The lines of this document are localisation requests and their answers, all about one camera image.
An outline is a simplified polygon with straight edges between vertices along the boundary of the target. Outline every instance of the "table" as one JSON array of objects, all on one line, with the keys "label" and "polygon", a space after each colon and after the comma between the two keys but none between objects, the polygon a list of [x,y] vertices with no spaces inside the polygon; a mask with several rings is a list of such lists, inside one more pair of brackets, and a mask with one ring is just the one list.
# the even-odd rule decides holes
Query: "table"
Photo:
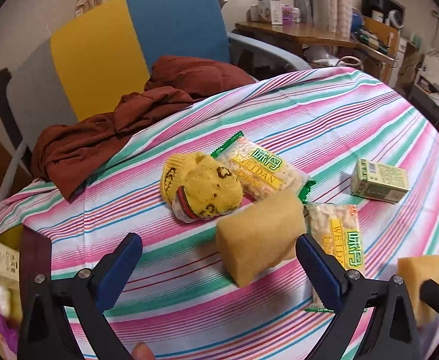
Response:
[{"label": "table", "polygon": [[[379,33],[381,40],[387,44],[386,31],[391,31],[396,34],[393,40],[392,49],[396,49],[396,39],[398,37],[398,31],[392,27],[386,26],[382,23],[378,23],[365,17],[365,24],[367,28],[374,33]],[[368,55],[371,61],[375,62],[375,70],[377,73],[372,74],[377,78],[381,78],[382,81],[387,82],[390,75],[390,67],[394,66],[395,59],[388,55],[384,55],[381,52],[369,47],[366,44],[358,42],[356,39],[343,36],[337,32],[331,32],[328,30],[322,30],[300,23],[285,23],[283,25],[272,25],[270,23],[262,23],[257,21],[243,21],[236,23],[237,30],[245,36],[252,36],[263,40],[264,36],[273,36],[274,42],[281,48],[288,50],[299,56],[303,55],[303,44],[321,44],[329,46],[347,47],[359,50],[360,52]],[[384,74],[382,74],[382,63],[385,63],[387,68]]]},{"label": "table", "polygon": [[[105,312],[129,350],[143,341],[157,359],[302,359],[332,317],[305,311],[311,286],[300,264],[284,262],[238,288],[216,249],[215,221],[182,223],[160,196],[171,154],[212,152],[240,129],[316,180],[310,201],[358,206],[367,277],[390,278],[398,257],[439,254],[439,134],[387,85],[349,67],[292,72],[198,102],[134,135],[73,202],[43,181],[5,200],[0,233],[24,223],[50,237],[53,278],[92,268],[128,232],[140,234],[143,257]],[[398,204],[350,195],[358,157],[406,169],[410,192]],[[430,353],[439,326],[421,335]]]},{"label": "table", "polygon": [[409,102],[435,127],[439,126],[439,105],[417,83],[413,83]]},{"label": "table", "polygon": [[275,37],[284,38],[300,45],[305,43],[355,48],[358,43],[357,41],[339,33],[299,23],[271,25],[256,21],[243,21],[236,23],[235,27],[241,33],[252,32],[254,34],[274,35]]}]

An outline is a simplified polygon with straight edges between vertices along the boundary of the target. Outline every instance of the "brown cloth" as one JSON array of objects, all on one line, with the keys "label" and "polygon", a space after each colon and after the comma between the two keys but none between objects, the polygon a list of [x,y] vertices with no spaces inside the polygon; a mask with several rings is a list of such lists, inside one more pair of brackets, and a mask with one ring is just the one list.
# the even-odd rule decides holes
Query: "brown cloth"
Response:
[{"label": "brown cloth", "polygon": [[242,69],[209,59],[162,56],[153,65],[145,92],[121,97],[113,112],[75,125],[46,128],[33,150],[31,172],[52,181],[65,199],[118,153],[138,131],[200,99],[251,84]]}]

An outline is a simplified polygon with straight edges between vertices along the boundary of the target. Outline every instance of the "chair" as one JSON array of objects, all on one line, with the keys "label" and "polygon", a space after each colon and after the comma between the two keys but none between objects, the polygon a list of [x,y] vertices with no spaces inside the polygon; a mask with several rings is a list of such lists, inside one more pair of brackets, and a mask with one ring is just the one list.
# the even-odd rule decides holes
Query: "chair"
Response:
[{"label": "chair", "polygon": [[33,150],[48,126],[112,111],[121,95],[143,91],[162,55],[231,62],[230,45],[288,71],[310,69],[290,52],[227,33],[218,0],[110,0],[55,32],[13,73],[7,99],[20,141]]}]

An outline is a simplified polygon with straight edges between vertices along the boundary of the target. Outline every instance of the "rolled sock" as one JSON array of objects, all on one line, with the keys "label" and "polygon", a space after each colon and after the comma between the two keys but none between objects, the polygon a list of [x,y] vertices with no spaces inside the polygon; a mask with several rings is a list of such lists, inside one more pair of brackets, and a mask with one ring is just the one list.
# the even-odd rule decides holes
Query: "rolled sock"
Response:
[{"label": "rolled sock", "polygon": [[303,204],[289,190],[269,195],[218,221],[216,245],[239,287],[257,274],[296,256],[296,239],[306,232]]},{"label": "rolled sock", "polygon": [[206,154],[200,151],[189,154],[177,153],[166,160],[160,180],[160,192],[166,203],[171,206],[176,191],[179,186],[183,185],[188,172],[194,169],[205,156]]}]

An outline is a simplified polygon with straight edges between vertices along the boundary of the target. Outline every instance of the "sponge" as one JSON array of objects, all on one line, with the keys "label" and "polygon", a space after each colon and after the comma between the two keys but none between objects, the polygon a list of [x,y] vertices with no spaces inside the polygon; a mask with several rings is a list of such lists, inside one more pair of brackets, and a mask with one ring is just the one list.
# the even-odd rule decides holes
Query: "sponge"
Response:
[{"label": "sponge", "polygon": [[435,318],[435,311],[420,300],[420,287],[425,280],[439,284],[439,256],[425,255],[398,259],[398,275],[403,277],[413,306],[416,325],[423,326]]},{"label": "sponge", "polygon": [[296,257],[296,239],[306,232],[303,204],[289,190],[273,193],[218,221],[216,245],[239,287],[283,260]]}]

